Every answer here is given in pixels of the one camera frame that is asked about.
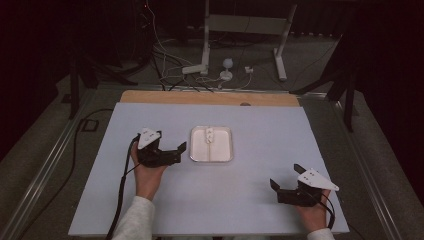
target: person's left hand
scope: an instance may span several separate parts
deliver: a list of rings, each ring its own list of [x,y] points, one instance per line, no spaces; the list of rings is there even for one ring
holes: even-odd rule
[[[321,202],[327,204],[330,190],[322,191]],[[313,207],[294,206],[302,218],[303,224],[309,232],[320,230],[327,227],[327,210],[321,204],[315,204]]]
[[[131,158],[133,159],[134,166],[139,164],[137,157],[137,145],[135,142],[131,149]],[[156,191],[159,189],[162,174],[168,166],[160,166],[157,168],[148,168],[140,164],[134,168],[136,195],[153,200]]]

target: metal stand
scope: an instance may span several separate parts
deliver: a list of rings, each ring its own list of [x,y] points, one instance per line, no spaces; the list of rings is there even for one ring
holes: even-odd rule
[[[202,76],[208,75],[209,66],[209,31],[223,32],[241,32],[241,33],[259,33],[281,35],[281,42],[278,48],[274,49],[275,64],[278,70],[278,78],[281,81],[287,80],[286,70],[281,57],[287,36],[290,33],[290,27],[293,22],[294,13],[297,4],[292,4],[289,15],[285,19],[280,18],[262,18],[246,16],[215,15],[209,13],[209,0],[205,0],[205,25],[203,39],[203,53],[201,66],[199,68]]]
[[[79,109],[80,98],[78,76],[81,76],[81,79],[87,88],[96,88],[98,85],[98,80],[93,71],[93,68],[95,68],[99,72],[110,76],[112,79],[116,80],[122,85],[137,85],[137,83],[128,81],[121,75],[108,69],[106,66],[96,62],[90,56],[84,54],[81,50],[78,50],[74,46],[71,49],[69,62],[69,75],[71,80],[71,113],[69,115],[69,119],[73,119]]]
[[[336,70],[334,73],[321,77],[319,80],[298,90],[290,91],[291,94],[303,95],[321,85],[328,82],[334,82],[327,93],[329,101],[339,101],[343,93],[346,91],[346,102],[344,106],[343,120],[350,132],[352,128],[352,112],[353,112],[353,98],[355,93],[356,74],[358,69],[354,67],[355,64],[349,64],[345,68]]]

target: power strip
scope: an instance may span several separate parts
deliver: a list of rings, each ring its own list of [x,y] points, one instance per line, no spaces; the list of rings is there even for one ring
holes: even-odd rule
[[[182,69],[183,74],[203,72],[205,70],[206,70],[206,65],[203,65],[203,64],[195,65],[195,66],[191,66],[191,67],[184,67]]]

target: white stand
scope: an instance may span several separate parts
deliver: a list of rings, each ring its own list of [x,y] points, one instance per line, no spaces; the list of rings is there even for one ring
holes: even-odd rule
[[[281,81],[287,80],[286,70],[281,57],[290,27],[296,12],[296,4],[292,4],[289,15],[286,19],[245,17],[245,16],[226,16],[210,15],[209,0],[205,0],[205,33],[203,40],[202,64],[209,66],[209,31],[225,32],[243,32],[243,33],[262,33],[281,35],[281,42],[278,48],[274,49],[274,58],[278,70],[278,78]],[[208,75],[208,69],[201,71],[202,76]]]

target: white plug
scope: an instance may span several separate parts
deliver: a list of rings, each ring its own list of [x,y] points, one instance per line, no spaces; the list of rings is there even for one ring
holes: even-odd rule
[[[246,73],[253,73],[252,67],[246,66],[246,67],[244,67],[244,70],[246,71]]]

